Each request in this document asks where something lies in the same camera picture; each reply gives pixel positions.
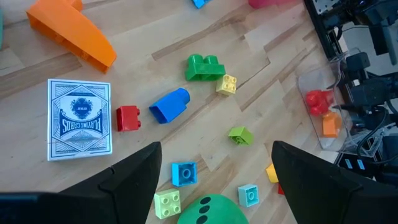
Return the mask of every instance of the duplo block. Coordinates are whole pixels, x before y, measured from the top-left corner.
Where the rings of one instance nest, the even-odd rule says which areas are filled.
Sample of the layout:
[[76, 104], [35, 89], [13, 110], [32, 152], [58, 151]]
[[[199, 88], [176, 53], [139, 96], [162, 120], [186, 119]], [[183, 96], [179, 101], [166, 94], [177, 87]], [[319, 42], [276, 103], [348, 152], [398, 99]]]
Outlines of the duplo block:
[[326, 138], [337, 138], [340, 132], [342, 120], [340, 115], [335, 112], [329, 111], [326, 115], [323, 115], [322, 130], [323, 136]]
[[192, 2], [194, 3], [194, 5], [200, 9], [201, 7], [203, 7], [206, 3], [210, 2], [210, 0], [192, 0]]
[[196, 162], [172, 163], [172, 183], [177, 187], [197, 183]]
[[284, 191], [282, 190], [282, 187], [280, 186], [280, 183], [278, 183], [278, 194], [285, 195]]
[[237, 127], [231, 129], [228, 137], [238, 145], [251, 145], [253, 143], [253, 134], [245, 127]]
[[171, 217], [181, 212], [180, 191], [164, 190], [155, 193], [155, 214], [159, 219]]
[[185, 111], [190, 100], [189, 92], [179, 88], [158, 100], [149, 110], [160, 124], [166, 124]]
[[133, 131], [141, 127], [138, 120], [140, 111], [136, 106], [121, 106], [116, 110], [118, 131]]
[[223, 78], [217, 80], [216, 92], [224, 95], [235, 94], [236, 78], [231, 75], [224, 75]]
[[188, 68], [185, 71], [187, 81], [213, 81], [223, 77], [226, 72], [224, 65], [218, 63], [217, 56], [193, 54], [188, 58]]
[[256, 185], [247, 184], [238, 187], [239, 204], [244, 207], [250, 207], [259, 203], [259, 190]]
[[267, 168], [267, 174], [268, 174], [268, 179], [271, 183], [278, 183], [278, 177], [276, 176], [276, 171], [275, 171], [275, 167], [273, 164], [271, 164], [268, 168]]
[[33, 29], [106, 73], [116, 52], [82, 9], [81, 0], [38, 0], [26, 13]]
[[314, 116], [327, 114], [334, 100], [333, 90], [311, 90], [305, 95], [308, 112]]

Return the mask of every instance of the black dot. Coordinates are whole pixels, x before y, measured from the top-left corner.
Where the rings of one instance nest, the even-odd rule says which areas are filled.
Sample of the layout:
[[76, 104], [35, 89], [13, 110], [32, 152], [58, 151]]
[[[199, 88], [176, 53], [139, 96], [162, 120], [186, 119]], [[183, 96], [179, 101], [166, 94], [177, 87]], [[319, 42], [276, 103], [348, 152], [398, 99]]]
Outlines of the black dot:
[[197, 224], [204, 224], [207, 221], [207, 216], [206, 215], [202, 215], [201, 217], [199, 217], [197, 219]]
[[199, 209], [199, 213], [201, 213], [201, 214], [206, 213], [209, 209], [210, 209], [210, 206], [205, 205]]
[[207, 203], [209, 203], [210, 200], [211, 200], [210, 197], [205, 197], [204, 199], [200, 200], [200, 203], [202, 205], [206, 205]]

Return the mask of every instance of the orange block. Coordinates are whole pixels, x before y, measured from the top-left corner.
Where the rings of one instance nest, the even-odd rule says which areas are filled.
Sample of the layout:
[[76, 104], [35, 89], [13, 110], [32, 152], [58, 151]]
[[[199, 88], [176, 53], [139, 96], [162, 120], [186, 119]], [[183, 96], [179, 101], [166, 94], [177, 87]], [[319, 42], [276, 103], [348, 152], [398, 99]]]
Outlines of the orange block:
[[337, 138], [341, 128], [341, 118], [338, 113], [329, 111], [323, 115], [322, 127], [323, 136], [327, 138]]
[[33, 29], [106, 73], [116, 52], [82, 9], [81, 0], [38, 0], [26, 13]]

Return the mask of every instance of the blue duplo block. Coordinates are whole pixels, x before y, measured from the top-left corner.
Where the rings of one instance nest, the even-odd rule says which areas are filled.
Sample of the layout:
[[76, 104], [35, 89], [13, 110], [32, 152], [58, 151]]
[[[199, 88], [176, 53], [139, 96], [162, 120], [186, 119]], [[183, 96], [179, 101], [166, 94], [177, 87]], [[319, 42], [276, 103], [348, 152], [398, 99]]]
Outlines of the blue duplo block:
[[179, 88], [158, 100], [149, 110], [160, 124], [167, 124], [187, 109], [190, 100], [189, 92]]
[[256, 185], [247, 184], [238, 187], [239, 204], [244, 207], [250, 207], [259, 203], [259, 189]]
[[172, 183], [177, 187], [197, 183], [197, 163], [174, 162], [172, 163]]
[[203, 7], [206, 3], [210, 2], [210, 0], [192, 0], [194, 5], [200, 9], [201, 7]]

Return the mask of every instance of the blue card design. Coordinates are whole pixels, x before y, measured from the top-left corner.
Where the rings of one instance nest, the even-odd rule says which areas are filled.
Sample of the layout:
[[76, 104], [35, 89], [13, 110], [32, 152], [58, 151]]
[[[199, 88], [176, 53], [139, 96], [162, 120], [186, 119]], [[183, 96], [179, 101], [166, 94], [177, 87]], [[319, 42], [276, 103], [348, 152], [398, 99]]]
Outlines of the blue card design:
[[111, 85], [49, 79], [48, 160], [112, 153]]

